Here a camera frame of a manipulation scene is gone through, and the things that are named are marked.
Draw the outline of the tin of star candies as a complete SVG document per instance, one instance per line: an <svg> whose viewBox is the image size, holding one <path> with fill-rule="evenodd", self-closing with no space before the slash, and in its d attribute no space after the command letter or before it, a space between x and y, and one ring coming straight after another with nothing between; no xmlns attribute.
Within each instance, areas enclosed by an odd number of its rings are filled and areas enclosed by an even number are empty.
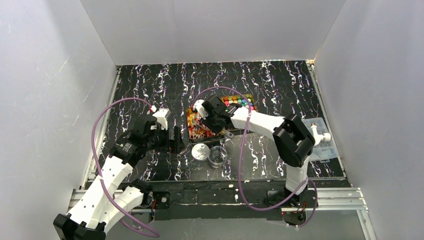
<svg viewBox="0 0 424 240"><path fill-rule="evenodd" d="M228 107L231 104L239 104L243 108L251 109L252 111L258 111L257 104L252 94L246 94L246 99L241 95L228 95L221 96L220 100Z"/></svg>

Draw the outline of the tin of lollipops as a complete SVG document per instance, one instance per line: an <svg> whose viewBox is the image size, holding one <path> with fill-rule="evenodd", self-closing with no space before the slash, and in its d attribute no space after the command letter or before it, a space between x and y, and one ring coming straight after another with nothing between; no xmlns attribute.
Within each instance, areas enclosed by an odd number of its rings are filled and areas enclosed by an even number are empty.
<svg viewBox="0 0 424 240"><path fill-rule="evenodd" d="M189 142L192 145L213 143L226 138L224 135L214 133L204 124L201 124L200 115L197 112L194 112L191 108L186 110L186 116Z"/></svg>

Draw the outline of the clear round jar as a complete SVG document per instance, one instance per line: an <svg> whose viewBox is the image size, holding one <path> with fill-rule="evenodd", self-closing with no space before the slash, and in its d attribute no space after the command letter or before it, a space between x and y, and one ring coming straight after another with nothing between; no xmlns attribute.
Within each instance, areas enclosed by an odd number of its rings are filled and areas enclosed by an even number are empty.
<svg viewBox="0 0 424 240"><path fill-rule="evenodd" d="M223 167L228 160L228 154L223 146L213 146L208 155L208 161L211 167Z"/></svg>

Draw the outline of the clear plastic scoop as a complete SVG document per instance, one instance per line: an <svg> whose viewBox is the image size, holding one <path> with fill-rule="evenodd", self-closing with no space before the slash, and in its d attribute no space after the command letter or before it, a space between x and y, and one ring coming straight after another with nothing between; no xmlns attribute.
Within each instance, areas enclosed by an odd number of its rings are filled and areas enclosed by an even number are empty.
<svg viewBox="0 0 424 240"><path fill-rule="evenodd" d="M225 136L226 138L232 139L234 137L234 134L228 130L226 130L225 128L220 132L223 136Z"/></svg>

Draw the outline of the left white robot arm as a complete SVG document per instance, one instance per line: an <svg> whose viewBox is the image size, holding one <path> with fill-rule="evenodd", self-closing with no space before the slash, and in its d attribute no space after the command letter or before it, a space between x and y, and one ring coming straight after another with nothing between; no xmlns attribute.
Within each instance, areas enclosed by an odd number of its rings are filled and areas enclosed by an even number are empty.
<svg viewBox="0 0 424 240"><path fill-rule="evenodd" d="M171 137L169 115L169 109L160 108L151 115L139 116L117 138L85 194L67 214L58 214L54 219L53 226L61 240L104 240L125 213L143 205L153 195L149 183L134 180L118 197L112 198L146 153L180 154L185 148L179 126L174 127Z"/></svg>

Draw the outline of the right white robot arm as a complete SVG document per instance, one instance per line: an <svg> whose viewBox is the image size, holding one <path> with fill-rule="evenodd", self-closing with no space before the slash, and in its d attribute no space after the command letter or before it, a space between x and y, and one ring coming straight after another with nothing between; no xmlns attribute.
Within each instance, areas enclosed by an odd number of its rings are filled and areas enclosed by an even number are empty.
<svg viewBox="0 0 424 240"><path fill-rule="evenodd" d="M332 139L329 133L318 133L314 123L307 127L296 114L288 117L267 115L237 103L226 105L215 95L197 100L193 110L200 115L200 123L216 134L226 128L246 128L273 140L279 157L286 164L284 193L293 204L303 200L313 148L321 142L329 142Z"/></svg>

